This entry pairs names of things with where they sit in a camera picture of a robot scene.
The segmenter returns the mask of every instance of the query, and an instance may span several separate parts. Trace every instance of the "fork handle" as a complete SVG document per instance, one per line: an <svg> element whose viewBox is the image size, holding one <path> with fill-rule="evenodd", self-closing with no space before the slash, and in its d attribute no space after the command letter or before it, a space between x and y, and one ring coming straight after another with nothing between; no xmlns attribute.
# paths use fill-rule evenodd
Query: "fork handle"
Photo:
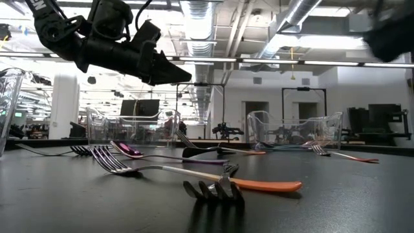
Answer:
<svg viewBox="0 0 414 233"><path fill-rule="evenodd" d="M181 173L184 175L190 175L198 178L203 178L211 181L218 181L220 179L219 175L214 175L204 172L195 172L191 170L185 170L182 168L174 168L169 166L163 166L163 170L175 173ZM242 179L230 178L230 181L235 182L241 188L246 188L250 190L260 190L267 192L294 192L302 187L302 182L293 181L293 182L263 182L263 181L247 181Z"/></svg>

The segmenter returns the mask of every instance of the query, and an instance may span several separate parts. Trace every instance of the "clear plastic bin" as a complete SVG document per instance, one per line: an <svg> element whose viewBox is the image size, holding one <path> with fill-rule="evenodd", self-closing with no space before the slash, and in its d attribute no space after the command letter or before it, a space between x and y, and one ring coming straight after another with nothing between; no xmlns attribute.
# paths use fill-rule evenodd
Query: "clear plastic bin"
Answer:
<svg viewBox="0 0 414 233"><path fill-rule="evenodd" d="M278 120L266 111L248 114L249 142L255 149L274 146L281 150L309 148L312 144L339 150L342 113L306 120Z"/></svg>
<svg viewBox="0 0 414 233"><path fill-rule="evenodd" d="M90 146L120 141L132 147L172 148L177 139L180 113L164 109L154 116L110 116L87 108Z"/></svg>
<svg viewBox="0 0 414 233"><path fill-rule="evenodd" d="M0 71L0 157L5 150L8 131L12 123L21 82L31 74L21 69L5 69Z"/></svg>

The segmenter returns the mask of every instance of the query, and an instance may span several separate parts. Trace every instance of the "desk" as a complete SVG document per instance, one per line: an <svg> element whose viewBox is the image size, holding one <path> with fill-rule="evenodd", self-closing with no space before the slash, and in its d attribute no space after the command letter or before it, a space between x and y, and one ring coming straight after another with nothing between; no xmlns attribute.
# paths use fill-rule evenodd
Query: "desk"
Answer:
<svg viewBox="0 0 414 233"><path fill-rule="evenodd" d="M153 153L179 156L181 151ZM182 181L197 179L181 174L148 170L141 178L119 177L92 158L6 151L0 159L0 232L414 232L414 158L343 153L381 163L306 151L224 156L240 165L238 178L303 182L293 194L244 190L245 207L236 208L196 204ZM198 156L214 157L214 152ZM164 161L201 172L222 170L168 159L118 158L131 167Z"/></svg>

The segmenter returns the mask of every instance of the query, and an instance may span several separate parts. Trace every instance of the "ceiling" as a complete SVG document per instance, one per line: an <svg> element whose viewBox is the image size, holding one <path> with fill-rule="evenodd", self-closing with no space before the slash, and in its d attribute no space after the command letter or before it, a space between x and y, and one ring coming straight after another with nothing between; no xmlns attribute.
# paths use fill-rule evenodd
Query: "ceiling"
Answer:
<svg viewBox="0 0 414 233"><path fill-rule="evenodd" d="M387 7L401 4L403 0L386 1ZM133 15L138 12L137 6L141 6L143 1L125 1L131 5ZM345 17L350 12L354 14L366 14L370 10L375 1L361 1L361 0L324 0L318 8L316 8L311 16L327 16L327 17ZM62 6L62 10L67 17L74 17L82 15L88 16L91 0L59 0L58 4ZM225 0L218 3L215 8L214 16L214 35L215 42L213 56L224 56L226 46L229 40L230 32L232 30L232 22L236 15L236 9L239 4L238 0ZM188 56L188 46L184 39L186 39L186 18L180 11L179 3L172 1L172 10L154 10L160 8L156 5L150 5L149 8L143 11L139 19L139 24L144 20L151 19L152 23L158 26L162 31L162 37L157 43L157 50L163 50L166 55L170 56ZM246 28L243 32L243 39L240 42L236 54L239 57L242 54L255 54L259 52L267 43L268 27L274 16L287 9L289 0L271 1L271 0L256 0L253 4L253 11L250 15L242 15L241 21L244 17L248 17ZM1 51L5 52L50 52L46 49L37 37L34 30L34 21L31 12L28 11L27 6L21 0L11 1L5 0L0 3L0 23L7 23L10 25L12 32L12 39L1 46ZM133 26L129 27L131 35L136 33ZM293 46L292 48L281 48L276 54L283 59L307 59L307 60L352 60L349 54L357 54L360 50L351 49L321 49L303 47L304 44ZM33 71L40 74L53 82L53 77L56 72L77 71L73 63L65 62L63 60L46 60L46 59L18 59L18 58L0 58L0 68L19 67L27 71ZM188 72L194 73L194 65L183 65L180 67ZM220 65L215 65L215 69L222 69ZM318 75L326 68L315 66L296 66L295 71L309 71L313 75ZM286 71L291 71L291 65L281 65L278 69L279 73L283 74ZM96 77L97 83L91 85L87 83L87 77ZM228 82L228 87L237 87L239 83L234 81L233 75L231 82ZM120 103L122 98L115 97L112 90L119 90L124 94L124 99L140 99L140 98L158 98L162 100L162 107L175 108L176 87L172 85L160 85L156 87L148 86L140 81L140 79L128 75L122 75L118 72L103 69L101 67L90 66L87 74L78 76L81 88L80 111L84 112L85 107L94 106L104 113L119 114ZM42 86L46 91L33 91L33 88ZM181 85L179 87L182 92L182 98L178 104L179 111L182 115L187 116L188 120L205 120L199 119L197 108L196 90L192 86ZM22 86L22 91L37 95L37 102L48 105L51 103L52 87L45 87L42 84L30 82L25 80ZM208 101L209 91L206 89L206 98ZM36 110L36 108L27 108L28 110Z"/></svg>

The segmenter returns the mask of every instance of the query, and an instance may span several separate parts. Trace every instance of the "white column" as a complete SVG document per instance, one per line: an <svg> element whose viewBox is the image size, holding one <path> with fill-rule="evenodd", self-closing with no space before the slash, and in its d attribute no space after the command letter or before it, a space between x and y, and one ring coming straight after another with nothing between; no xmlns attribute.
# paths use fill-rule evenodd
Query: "white column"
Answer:
<svg viewBox="0 0 414 233"><path fill-rule="evenodd" d="M69 137L70 122L78 122L80 87L75 74L55 74L49 139Z"/></svg>

